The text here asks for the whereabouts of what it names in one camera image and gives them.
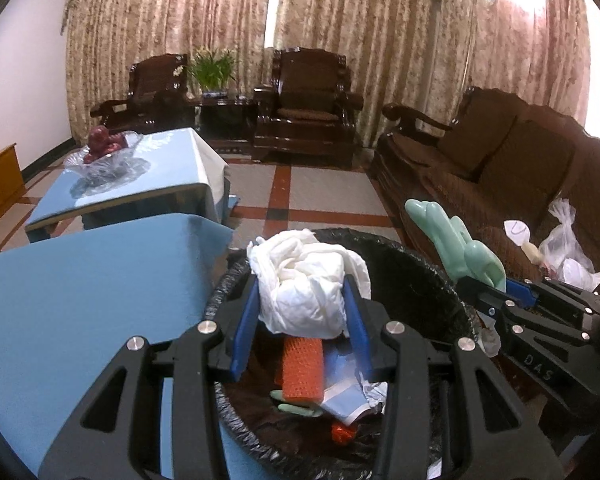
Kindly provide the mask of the red apples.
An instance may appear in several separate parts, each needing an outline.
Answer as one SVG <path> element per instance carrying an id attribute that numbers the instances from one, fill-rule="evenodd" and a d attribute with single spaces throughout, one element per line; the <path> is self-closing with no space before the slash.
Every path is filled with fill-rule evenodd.
<path id="1" fill-rule="evenodd" d="M 111 134 L 105 126 L 95 126 L 88 134 L 86 147 L 87 153 L 83 156 L 83 162 L 88 165 L 106 155 L 127 148 L 128 142 L 122 133 Z"/>

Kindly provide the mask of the dark wooden sofa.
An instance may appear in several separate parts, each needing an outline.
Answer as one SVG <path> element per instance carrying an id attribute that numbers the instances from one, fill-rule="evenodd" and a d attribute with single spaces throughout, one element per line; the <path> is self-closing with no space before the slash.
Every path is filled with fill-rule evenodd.
<path id="1" fill-rule="evenodd" d="M 394 126 L 378 139 L 372 173 L 408 246 L 440 261 L 404 209 L 410 198 L 433 200 L 496 253 L 508 276 L 535 280 L 539 269 L 506 236 L 504 223 L 524 222 L 540 244 L 558 225 L 550 203 L 565 198 L 576 210 L 577 241 L 600 271 L 600 139 L 574 118 L 478 87 L 465 92 L 449 125 L 401 104 L 385 105 L 382 114 Z"/>

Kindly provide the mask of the green rubber glove white cuff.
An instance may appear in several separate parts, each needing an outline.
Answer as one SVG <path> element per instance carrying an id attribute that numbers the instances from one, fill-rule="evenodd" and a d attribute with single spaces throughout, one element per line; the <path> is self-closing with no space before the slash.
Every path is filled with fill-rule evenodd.
<path id="1" fill-rule="evenodd" d="M 270 398 L 274 402 L 275 407 L 283 413 L 305 418 L 317 418 L 324 414 L 321 407 L 313 402 L 286 400 L 282 390 L 272 390 Z"/>

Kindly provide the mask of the beige patterned curtains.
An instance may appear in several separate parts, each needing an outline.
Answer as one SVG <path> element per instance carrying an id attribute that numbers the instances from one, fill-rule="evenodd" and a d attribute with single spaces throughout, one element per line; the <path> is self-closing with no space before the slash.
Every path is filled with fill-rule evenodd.
<path id="1" fill-rule="evenodd" d="M 93 105 L 123 96 L 131 64 L 201 48 L 233 52 L 234 84 L 245 93 L 268 78 L 277 49 L 343 55 L 364 99 L 358 140 L 366 146 L 385 103 L 447 120 L 470 86 L 578 122 L 588 111 L 585 0 L 67 0 L 62 28 L 76 140 Z"/>

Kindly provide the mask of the blue far tablecloth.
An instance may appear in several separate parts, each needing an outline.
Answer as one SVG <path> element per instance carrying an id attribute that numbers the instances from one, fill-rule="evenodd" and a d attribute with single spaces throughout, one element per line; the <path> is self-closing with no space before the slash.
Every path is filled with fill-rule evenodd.
<path id="1" fill-rule="evenodd" d="M 131 169 L 116 180 L 90 185 L 64 170 L 24 229 L 35 243 L 75 218 L 86 230 L 172 212 L 224 224 L 236 203 L 225 160 L 194 129 L 181 128 L 144 136 Z"/>

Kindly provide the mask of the black lined trash bin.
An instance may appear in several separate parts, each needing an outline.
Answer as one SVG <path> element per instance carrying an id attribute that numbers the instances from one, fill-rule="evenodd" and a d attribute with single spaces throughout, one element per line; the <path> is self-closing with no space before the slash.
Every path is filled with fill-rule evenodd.
<path id="1" fill-rule="evenodd" d="M 456 341 L 477 338 L 477 315 L 466 307 L 442 271 L 387 237 L 343 228 L 317 229 L 323 243 L 360 255 L 370 274 L 373 300 L 390 318 L 424 338 Z M 215 387 L 223 430 L 266 471 L 284 479 L 367 479 L 381 434 L 382 417 L 367 415 L 351 442 L 332 440 L 332 418 L 285 414 L 268 394 L 274 386 L 283 341 L 259 327 L 239 382 Z"/>

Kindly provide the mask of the dark side table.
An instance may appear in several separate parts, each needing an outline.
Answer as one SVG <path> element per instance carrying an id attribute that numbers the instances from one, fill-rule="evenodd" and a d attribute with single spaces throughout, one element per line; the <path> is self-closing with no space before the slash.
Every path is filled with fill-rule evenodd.
<path id="1" fill-rule="evenodd" d="M 257 122 L 257 105 L 245 96 L 202 99 L 196 105 L 197 131 L 217 152 L 248 153 Z"/>

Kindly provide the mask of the blue tablecloth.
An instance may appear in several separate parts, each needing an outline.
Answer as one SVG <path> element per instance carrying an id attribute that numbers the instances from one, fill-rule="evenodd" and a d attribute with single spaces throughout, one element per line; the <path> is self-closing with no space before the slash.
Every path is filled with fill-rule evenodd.
<path id="1" fill-rule="evenodd" d="M 0 479 L 38 471 L 61 427 L 133 336 L 152 344 L 213 314 L 224 226 L 165 214 L 36 242 L 0 254 Z M 172 379 L 163 383 L 160 478 L 172 471 Z M 221 434 L 228 476 L 265 469 Z"/>
<path id="2" fill-rule="evenodd" d="M 24 229 L 35 243 L 75 218 L 86 230 L 172 212 L 224 224 L 236 203 L 225 160 L 194 129 L 181 128 L 144 136 L 131 169 L 116 180 L 90 185 L 64 170 Z"/>

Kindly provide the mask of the glass fruit bowl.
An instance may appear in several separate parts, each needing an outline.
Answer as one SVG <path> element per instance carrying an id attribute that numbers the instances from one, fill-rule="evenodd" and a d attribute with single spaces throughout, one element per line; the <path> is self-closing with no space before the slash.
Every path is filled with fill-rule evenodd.
<path id="1" fill-rule="evenodd" d="M 87 146 L 69 155 L 64 161 L 65 170 L 73 172 L 90 185 L 101 185 L 121 178 L 131 169 L 131 160 L 144 136 L 135 131 L 122 132 L 125 146 L 93 158 Z"/>

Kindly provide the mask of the blue near tablecloth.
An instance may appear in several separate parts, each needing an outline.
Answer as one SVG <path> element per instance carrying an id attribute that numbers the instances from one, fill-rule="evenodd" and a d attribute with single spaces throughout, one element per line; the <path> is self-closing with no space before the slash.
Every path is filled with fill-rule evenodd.
<path id="1" fill-rule="evenodd" d="M 0 254 L 0 479 L 38 471 L 61 427 L 133 336 L 152 344 L 213 314 L 224 226 L 165 214 L 36 242 Z M 163 383 L 160 478 L 172 471 L 172 379 Z M 228 476 L 265 469 L 221 434 Z"/>

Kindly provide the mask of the green potted plant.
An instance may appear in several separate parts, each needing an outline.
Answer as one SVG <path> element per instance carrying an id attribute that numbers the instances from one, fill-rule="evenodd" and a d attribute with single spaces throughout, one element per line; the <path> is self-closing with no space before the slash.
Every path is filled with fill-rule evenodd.
<path id="1" fill-rule="evenodd" d="M 202 93 L 227 93 L 235 63 L 233 50 L 198 48 L 189 61 L 189 77 Z"/>

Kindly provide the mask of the orange foam fruit net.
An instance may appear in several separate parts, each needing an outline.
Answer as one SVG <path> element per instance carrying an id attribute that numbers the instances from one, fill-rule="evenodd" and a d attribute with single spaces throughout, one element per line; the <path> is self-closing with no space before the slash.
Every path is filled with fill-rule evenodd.
<path id="1" fill-rule="evenodd" d="M 324 380 L 323 341 L 286 336 L 282 359 L 283 398 L 296 403 L 321 403 Z"/>

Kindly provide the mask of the white plastic bags on sofa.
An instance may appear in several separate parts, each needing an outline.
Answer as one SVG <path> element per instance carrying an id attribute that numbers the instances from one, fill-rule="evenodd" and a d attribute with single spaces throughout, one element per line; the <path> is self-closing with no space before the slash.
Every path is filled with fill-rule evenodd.
<path id="1" fill-rule="evenodd" d="M 558 225 L 539 246 L 532 243 L 530 228 L 521 220 L 503 222 L 506 236 L 548 278 L 594 292 L 600 286 L 600 272 L 595 271 L 593 261 L 585 255 L 574 234 L 576 208 L 568 198 L 556 198 L 548 206 L 548 212 Z"/>

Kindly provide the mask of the white blue tissue box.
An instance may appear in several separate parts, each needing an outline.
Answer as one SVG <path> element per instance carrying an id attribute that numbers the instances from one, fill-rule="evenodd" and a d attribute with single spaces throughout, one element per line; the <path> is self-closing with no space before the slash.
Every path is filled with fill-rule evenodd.
<path id="1" fill-rule="evenodd" d="M 366 380 L 349 347 L 336 341 L 325 342 L 324 373 L 320 407 L 343 425 L 351 426 L 364 416 L 385 413 L 388 384 Z"/>

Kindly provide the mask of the red plastic bag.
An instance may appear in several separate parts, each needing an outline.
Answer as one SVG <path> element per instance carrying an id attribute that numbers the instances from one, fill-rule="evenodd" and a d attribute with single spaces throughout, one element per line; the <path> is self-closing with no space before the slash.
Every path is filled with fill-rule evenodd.
<path id="1" fill-rule="evenodd" d="M 335 419 L 330 427 L 330 436 L 332 442 L 339 446 L 347 446 L 351 444 L 358 434 L 358 424 L 352 422 L 351 425 L 346 425 L 341 420 Z"/>

